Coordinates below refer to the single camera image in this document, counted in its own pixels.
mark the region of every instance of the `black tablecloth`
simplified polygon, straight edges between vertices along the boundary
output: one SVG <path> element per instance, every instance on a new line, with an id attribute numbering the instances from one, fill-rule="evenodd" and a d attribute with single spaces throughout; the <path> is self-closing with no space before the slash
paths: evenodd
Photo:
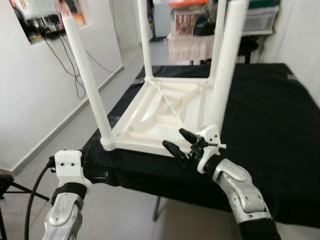
<path id="1" fill-rule="evenodd" d="M 209 65 L 155 66 L 156 77 L 207 78 Z M 144 70 L 137 79 L 144 77 Z M 114 126 L 142 84 L 132 85 L 110 112 Z M 277 221 L 320 226 L 320 110 L 285 64 L 237 64 L 224 116 L 225 156 L 246 168 Z M 220 188 L 173 158 L 103 150 L 97 130 L 82 149 L 85 175 L 201 206 L 230 210 Z"/>

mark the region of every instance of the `tile floor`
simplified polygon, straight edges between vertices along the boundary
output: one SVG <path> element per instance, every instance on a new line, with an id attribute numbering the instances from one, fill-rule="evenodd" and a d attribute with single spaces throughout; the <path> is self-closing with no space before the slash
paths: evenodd
<path id="1" fill-rule="evenodd" d="M 129 87 L 143 66 L 140 49 L 124 51 L 125 69 L 101 91 L 105 109 L 109 112 Z M 174 65 L 169 61 L 168 43 L 151 45 L 153 65 Z M 87 105 L 77 117 L 50 142 L 16 177 L 15 181 L 32 188 L 48 156 L 61 149 L 80 149 L 96 130 L 92 110 Z M 38 192 L 51 197 L 58 185 L 57 178 L 47 172 Z M 9 240 L 24 239 L 24 223 L 29 195 L 5 195 L 0 202 Z M 156 197 L 143 192 L 95 184 L 85 198 L 83 223 L 79 240 L 236 240 L 236 224 L 230 213 L 182 202 L 164 200 L 156 223 L 152 212 Z M 51 205 L 35 198 L 30 221 L 30 239 L 44 234 L 44 218 Z M 278 224 L 283 240 L 318 240 L 320 230 Z"/>

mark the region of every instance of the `white cylindrical leg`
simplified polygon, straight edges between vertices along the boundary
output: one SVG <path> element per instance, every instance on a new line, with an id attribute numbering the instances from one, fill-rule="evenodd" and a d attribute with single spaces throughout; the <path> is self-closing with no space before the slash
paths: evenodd
<path id="1" fill-rule="evenodd" d="M 146 80 L 152 81 L 153 74 L 152 74 L 150 47 L 149 47 L 149 38 L 148 38 L 149 23 L 148 23 L 147 1 L 138 0 L 138 9 L 139 9 L 139 21 L 140 21 L 140 30 L 141 30 L 145 78 Z"/>
<path id="2" fill-rule="evenodd" d="M 248 5 L 248 0 L 232 0 L 229 3 L 226 14 L 223 43 L 216 68 L 213 96 L 209 108 L 211 114 L 209 124 L 216 125 L 220 134 Z"/>
<path id="3" fill-rule="evenodd" d="M 218 0 L 213 50 L 212 50 L 212 61 L 211 61 L 211 68 L 210 68 L 210 76 L 208 79 L 208 82 L 211 84 L 214 83 L 215 73 L 216 73 L 217 64 L 220 56 L 221 45 L 224 40 L 226 5 L 227 5 L 227 0 Z"/>
<path id="4" fill-rule="evenodd" d="M 86 50 L 80 38 L 76 21 L 73 16 L 63 17 L 62 21 L 70 41 L 74 58 L 79 67 L 96 123 L 101 133 L 101 144 L 105 150 L 111 151 L 115 148 L 114 143 L 116 141 L 116 136 L 111 130 L 107 114 L 95 82 L 95 77 L 86 55 Z"/>

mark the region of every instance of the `baseboard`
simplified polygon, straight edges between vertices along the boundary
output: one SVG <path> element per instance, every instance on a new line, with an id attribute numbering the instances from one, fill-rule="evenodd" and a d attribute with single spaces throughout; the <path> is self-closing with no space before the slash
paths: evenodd
<path id="1" fill-rule="evenodd" d="M 124 66 L 118 67 L 116 71 L 109 76 L 98 87 L 99 92 L 105 88 L 105 86 L 120 73 Z M 75 117 L 89 104 L 88 97 L 86 97 L 79 105 L 71 112 L 62 122 L 60 122 L 49 134 L 47 134 L 41 142 L 36 145 L 28 154 L 26 154 L 12 169 L 4 169 L 4 172 L 18 174 L 32 159 L 34 159 Z"/>

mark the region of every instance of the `gray floor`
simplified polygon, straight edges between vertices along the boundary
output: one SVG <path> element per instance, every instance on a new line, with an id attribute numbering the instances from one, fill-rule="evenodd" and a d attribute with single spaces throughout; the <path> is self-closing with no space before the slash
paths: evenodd
<path id="1" fill-rule="evenodd" d="M 142 52 L 125 51 L 125 70 L 118 74 L 101 92 L 109 112 L 134 80 L 143 66 Z M 168 43 L 151 45 L 153 65 L 173 65 L 168 58 Z M 80 149 L 96 130 L 92 110 L 83 111 L 50 142 L 16 177 L 15 181 L 32 188 L 48 156 L 63 149 Z M 55 174 L 47 172 L 38 192 L 52 196 L 58 185 Z M 6 194 L 1 210 L 9 240 L 24 239 L 24 224 L 28 194 Z M 142 192 L 95 184 L 84 201 L 83 224 L 78 239 L 96 240 L 236 240 L 238 232 L 231 214 L 219 210 L 164 200 L 156 223 L 152 212 L 156 197 Z M 30 239 L 39 240 L 44 234 L 43 221 L 51 205 L 35 198 L 30 221 Z M 278 224 L 284 240 L 318 240 L 319 229 Z"/>

